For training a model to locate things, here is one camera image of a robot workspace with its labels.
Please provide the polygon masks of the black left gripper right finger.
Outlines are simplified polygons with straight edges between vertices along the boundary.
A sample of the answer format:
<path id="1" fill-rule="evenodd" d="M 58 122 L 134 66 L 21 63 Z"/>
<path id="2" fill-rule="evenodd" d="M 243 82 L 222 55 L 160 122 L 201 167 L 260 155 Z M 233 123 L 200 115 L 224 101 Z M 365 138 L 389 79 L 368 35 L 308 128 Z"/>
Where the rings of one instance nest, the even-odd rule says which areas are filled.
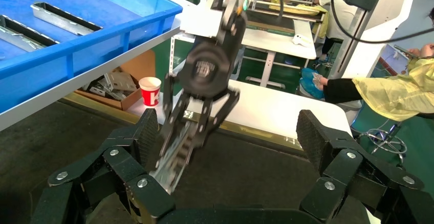
<path id="1" fill-rule="evenodd" d="M 303 109 L 297 139 L 319 173 L 300 210 L 328 223 L 348 196 L 360 201 L 381 223 L 433 223 L 433 198 L 416 176 L 367 153 L 342 130 L 326 127 Z"/>

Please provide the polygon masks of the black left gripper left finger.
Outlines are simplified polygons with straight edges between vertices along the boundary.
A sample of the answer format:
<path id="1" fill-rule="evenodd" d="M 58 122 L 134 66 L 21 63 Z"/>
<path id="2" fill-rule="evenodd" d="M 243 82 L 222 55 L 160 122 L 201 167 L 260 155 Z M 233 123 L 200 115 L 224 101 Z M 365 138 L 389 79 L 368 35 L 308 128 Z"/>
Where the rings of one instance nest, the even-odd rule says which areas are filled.
<path id="1" fill-rule="evenodd" d="M 31 223 L 85 223 L 108 196 L 117 194 L 135 223 L 158 223 L 174 199 L 144 168 L 156 142 L 157 113 L 115 129 L 93 152 L 48 177 Z"/>

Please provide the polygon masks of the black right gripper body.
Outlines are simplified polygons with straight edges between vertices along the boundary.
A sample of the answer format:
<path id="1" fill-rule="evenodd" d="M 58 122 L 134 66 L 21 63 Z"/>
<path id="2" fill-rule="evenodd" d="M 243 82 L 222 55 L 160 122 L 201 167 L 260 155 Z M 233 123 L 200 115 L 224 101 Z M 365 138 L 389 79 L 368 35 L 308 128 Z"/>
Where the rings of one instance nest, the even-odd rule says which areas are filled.
<path id="1" fill-rule="evenodd" d="M 247 14 L 242 12 L 234 21 L 234 33 L 231 30 L 223 31 L 222 43 L 215 38 L 196 36 L 186 62 L 178 73 L 184 93 L 197 99 L 217 99 L 222 95 L 228 88 L 246 25 Z"/>

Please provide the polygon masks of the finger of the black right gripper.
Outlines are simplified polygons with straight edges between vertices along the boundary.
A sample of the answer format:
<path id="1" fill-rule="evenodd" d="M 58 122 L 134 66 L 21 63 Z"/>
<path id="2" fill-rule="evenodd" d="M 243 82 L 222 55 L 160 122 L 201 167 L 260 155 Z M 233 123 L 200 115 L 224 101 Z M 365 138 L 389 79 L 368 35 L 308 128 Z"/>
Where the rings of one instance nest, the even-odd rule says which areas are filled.
<path id="1" fill-rule="evenodd" d="M 173 87 L 176 82 L 178 82 L 177 76 L 173 74 L 166 74 L 164 79 L 164 89 L 163 89 L 163 111 L 165 115 L 165 121 L 160 129 L 159 139 L 163 141 L 163 146 L 160 150 L 160 157 L 164 157 L 168 148 L 173 143 L 177 130 L 180 127 L 181 121 L 184 116 L 184 111 L 186 111 L 190 94 L 181 92 L 180 97 L 176 104 L 173 102 Z"/>
<path id="2" fill-rule="evenodd" d="M 231 113 L 240 99 L 240 90 L 227 88 L 219 94 L 219 99 L 226 95 L 228 95 L 227 101 L 215 114 L 214 118 L 211 118 L 211 109 L 215 99 L 207 98 L 204 100 L 197 129 L 192 138 L 192 145 L 194 148 L 202 147 L 209 135 L 219 128 L 222 122 Z"/>

